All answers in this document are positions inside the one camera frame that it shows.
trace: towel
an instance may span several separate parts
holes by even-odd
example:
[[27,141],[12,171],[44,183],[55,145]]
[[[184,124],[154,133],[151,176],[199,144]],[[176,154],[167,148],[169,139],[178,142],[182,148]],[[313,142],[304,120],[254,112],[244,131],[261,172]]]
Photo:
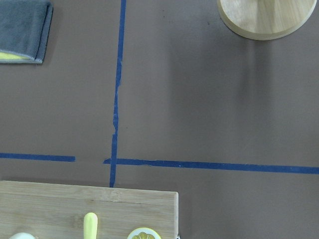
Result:
[[42,63],[53,6],[48,0],[0,0],[0,63]]

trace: wooden cutting board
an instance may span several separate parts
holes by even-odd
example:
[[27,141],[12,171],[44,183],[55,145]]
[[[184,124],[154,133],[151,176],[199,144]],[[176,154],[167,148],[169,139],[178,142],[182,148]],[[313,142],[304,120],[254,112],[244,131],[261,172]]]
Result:
[[97,239],[126,239],[139,227],[162,239],[178,234],[177,192],[0,181],[1,239],[82,239],[88,212],[98,216]]
[[217,0],[225,24],[237,34],[256,40],[286,36],[300,28],[317,0]]

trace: round wooden board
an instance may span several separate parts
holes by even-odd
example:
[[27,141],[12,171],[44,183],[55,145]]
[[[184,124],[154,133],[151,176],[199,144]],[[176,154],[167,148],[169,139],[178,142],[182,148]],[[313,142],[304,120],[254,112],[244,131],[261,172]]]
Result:
[[293,33],[311,16],[317,0],[217,0],[221,18],[237,34],[272,40]]

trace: blue tape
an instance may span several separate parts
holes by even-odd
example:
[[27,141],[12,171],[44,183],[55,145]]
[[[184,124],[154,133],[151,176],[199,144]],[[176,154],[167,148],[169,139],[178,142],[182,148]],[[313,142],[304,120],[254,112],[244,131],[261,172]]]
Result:
[[59,162],[74,162],[75,161],[74,156],[19,154],[19,153],[0,153],[0,158],[45,160],[45,161],[59,161]]
[[[106,159],[104,163],[110,164],[111,160]],[[150,160],[125,159],[125,158],[118,158],[117,164],[118,165],[148,165],[148,166],[156,166],[156,167],[174,167],[174,168],[219,169],[219,170],[252,171],[252,172],[319,174],[319,167],[300,167],[300,166],[184,162],[184,161],[164,161],[164,160],[150,161]]]
[[112,136],[112,154],[110,159],[110,187],[113,188],[116,178],[116,164],[117,164],[117,151],[118,151],[118,131],[119,131],[119,107],[118,107],[118,91],[122,78],[122,59],[123,59],[123,46],[124,46],[124,30],[125,30],[125,11],[126,0],[121,0],[121,13],[120,13],[120,29],[119,29],[119,43],[118,43],[118,59],[116,66],[116,80],[115,80],[115,97],[114,97],[114,113],[113,113],[113,126],[115,132]]

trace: yellow handle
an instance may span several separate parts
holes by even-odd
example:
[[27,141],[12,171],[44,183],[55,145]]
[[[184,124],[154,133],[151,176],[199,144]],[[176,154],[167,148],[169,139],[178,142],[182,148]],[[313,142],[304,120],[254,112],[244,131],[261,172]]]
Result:
[[84,217],[84,239],[96,239],[98,217],[95,213],[88,213]]

